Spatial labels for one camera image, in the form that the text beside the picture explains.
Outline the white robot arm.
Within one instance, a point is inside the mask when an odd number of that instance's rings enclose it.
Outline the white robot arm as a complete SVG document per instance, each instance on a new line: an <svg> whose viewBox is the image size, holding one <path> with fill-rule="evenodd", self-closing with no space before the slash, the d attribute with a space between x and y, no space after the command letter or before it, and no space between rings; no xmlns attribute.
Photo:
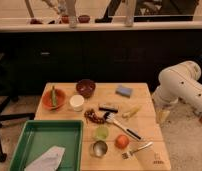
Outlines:
<svg viewBox="0 0 202 171"><path fill-rule="evenodd" d="M194 61L185 61L163 69L158 76L160 85L152 94L156 121L161 124L179 99L189 103L202 122L201 68Z"/></svg>

